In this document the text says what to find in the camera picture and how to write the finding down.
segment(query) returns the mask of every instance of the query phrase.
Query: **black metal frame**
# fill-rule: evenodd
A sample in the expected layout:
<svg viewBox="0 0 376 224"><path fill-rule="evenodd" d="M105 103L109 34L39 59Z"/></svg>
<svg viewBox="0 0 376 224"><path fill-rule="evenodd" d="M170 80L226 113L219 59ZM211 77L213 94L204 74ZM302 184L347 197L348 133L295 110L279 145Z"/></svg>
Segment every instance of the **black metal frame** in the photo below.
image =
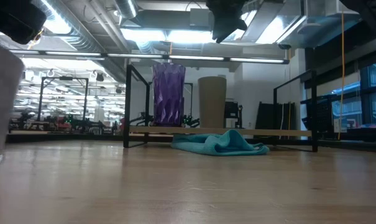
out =
<svg viewBox="0 0 376 224"><path fill-rule="evenodd" d="M37 121L41 119L41 110L42 110L42 101L43 101L43 91L44 88L48 86L44 85L44 81L46 79L51 79L52 81L59 79L59 80L85 80L86 81L86 89L85 89L85 97L84 97L84 112L83 112L83 120L86 119L86 110L87 110L87 94L88 94L88 78L74 78L74 77L42 77L41 78L41 87L40 87L40 101L39 101L39 114L37 115Z"/></svg>
<svg viewBox="0 0 376 224"><path fill-rule="evenodd" d="M307 75L311 75L311 84L312 86L316 86L316 71L314 70L308 70L301 75L298 75L295 78L292 78L291 80L287 81L284 84L281 84L280 86L273 89L273 128L279 129L279 124L277 124L277 118L278 118L278 111L277 111L277 90L287 84L290 84L291 82L300 79L301 77L305 77ZM312 105L317 105L317 88L312 88ZM318 110L316 106L312 106L312 118L310 118L312 121L316 121L318 118ZM318 127L316 122L311 122L311 131L312 131L312 137L310 141L305 141L308 143L308 145L312 146L312 152L318 151Z"/></svg>
<svg viewBox="0 0 376 224"><path fill-rule="evenodd" d="M172 137L158 137L158 136L149 136L148 133L145 133L144 136L130 136L130 110L131 110L131 79L132 76L138 77L139 80L141 80L144 85L146 86L146 100L145 100L145 113L146 113L146 119L145 119L145 126L148 126L149 120L149 94L150 94L150 83L146 82L146 80L142 77L142 75L137 71L137 69L133 65L127 66L127 74L126 74L126 109L124 112L124 131L123 131L123 146L125 148L129 147L136 147L141 146L143 144L147 144L148 142L171 142ZM273 104L274 107L277 105L277 90L299 78L305 75L311 75L312 77L312 84L313 86L316 86L316 71L310 70L307 71L296 78L293 78L292 80L276 87L273 90ZM316 88L312 89L312 95L316 96ZM316 97L313 98L314 105L316 104ZM316 107L313 107L313 117L312 119L316 120L317 117L317 110ZM297 139L275 139L275 138L258 138L258 139L246 139L248 143L254 144L258 142L262 142L264 144L273 144L273 145L290 145L290 146L312 146L312 152L318 151L318 135L317 135L317 127L314 125L312 127L312 137L310 140L297 140ZM130 146L130 141L134 142L140 142L135 145Z"/></svg>
<svg viewBox="0 0 376 224"><path fill-rule="evenodd" d="M123 146L125 148L128 147L135 147L141 146L143 144L148 143L149 141L149 133L145 133L142 143L135 144L130 146L130 113L131 113L131 77L132 73L138 77L139 80L146 86L146 93L145 93L145 126L149 125L149 95L150 95L150 85L149 83L142 77L142 75L137 71L137 69L133 65L127 65L127 75L126 75L126 107L124 110L124 130L123 130Z"/></svg>

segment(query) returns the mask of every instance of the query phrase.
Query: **wooden plank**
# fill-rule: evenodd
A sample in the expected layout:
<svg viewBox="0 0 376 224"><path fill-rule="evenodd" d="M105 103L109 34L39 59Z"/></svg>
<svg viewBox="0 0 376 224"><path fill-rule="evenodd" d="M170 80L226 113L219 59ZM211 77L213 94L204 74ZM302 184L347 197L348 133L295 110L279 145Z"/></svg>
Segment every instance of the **wooden plank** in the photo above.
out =
<svg viewBox="0 0 376 224"><path fill-rule="evenodd" d="M173 134L224 134L227 128L174 128L174 127L145 127L131 126L133 133L173 133ZM310 137L311 131L297 130L263 130L263 129L236 129L241 134L256 136L306 136Z"/></svg>

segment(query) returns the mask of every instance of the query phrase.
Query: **purple vase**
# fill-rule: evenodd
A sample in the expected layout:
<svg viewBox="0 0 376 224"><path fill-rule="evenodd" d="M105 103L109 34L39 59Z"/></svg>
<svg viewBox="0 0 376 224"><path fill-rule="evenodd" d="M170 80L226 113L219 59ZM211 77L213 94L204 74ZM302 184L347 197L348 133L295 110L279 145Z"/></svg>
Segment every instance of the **purple vase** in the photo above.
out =
<svg viewBox="0 0 376 224"><path fill-rule="evenodd" d="M186 68L174 63L153 66L154 122L157 126L181 126Z"/></svg>

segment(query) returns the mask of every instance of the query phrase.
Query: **hanging cable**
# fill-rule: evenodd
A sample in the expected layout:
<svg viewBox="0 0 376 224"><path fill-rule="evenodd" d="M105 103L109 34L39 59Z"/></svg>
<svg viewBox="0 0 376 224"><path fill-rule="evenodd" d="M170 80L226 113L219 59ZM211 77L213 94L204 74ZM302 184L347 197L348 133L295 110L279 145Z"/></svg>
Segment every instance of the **hanging cable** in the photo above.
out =
<svg viewBox="0 0 376 224"><path fill-rule="evenodd" d="M342 128L342 107L344 102L344 85L345 85L345 27L344 27L344 11L341 12L341 29L342 29L342 87L341 87L341 102L339 104L339 129L338 140L341 140Z"/></svg>
<svg viewBox="0 0 376 224"><path fill-rule="evenodd" d="M288 60L291 61L291 49L288 50ZM288 80L291 80L291 64L288 64ZM289 87L289 99L291 99L291 84L288 85ZM291 102L288 102L288 129L290 130L291 124Z"/></svg>
<svg viewBox="0 0 376 224"><path fill-rule="evenodd" d="M202 7L199 5L199 3L197 3L196 1L190 1L190 2L188 3L188 5L186 6L185 11L188 10L189 5L192 4L192 3L195 3L196 5L198 5L198 6L200 7L200 9L202 9Z"/></svg>

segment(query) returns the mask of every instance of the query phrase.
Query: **orange cord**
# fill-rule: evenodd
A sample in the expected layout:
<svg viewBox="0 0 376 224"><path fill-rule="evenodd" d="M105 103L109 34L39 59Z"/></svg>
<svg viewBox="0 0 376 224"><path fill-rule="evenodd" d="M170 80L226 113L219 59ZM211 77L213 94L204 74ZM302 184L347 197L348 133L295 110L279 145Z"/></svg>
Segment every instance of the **orange cord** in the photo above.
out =
<svg viewBox="0 0 376 224"><path fill-rule="evenodd" d="M339 108L339 130L338 130L338 140L341 140L341 126L342 126L342 107L344 101L344 86L345 86L345 27L344 27L344 11L341 13L342 22L342 88L341 88L341 102Z"/></svg>
<svg viewBox="0 0 376 224"><path fill-rule="evenodd" d="M288 59L291 61L291 49L289 49L288 51ZM288 69L289 69L288 75L290 76L289 80L291 80L291 65L288 65ZM288 102L288 129L289 130L290 130L290 125L291 125L290 123L291 123L291 102L289 101Z"/></svg>

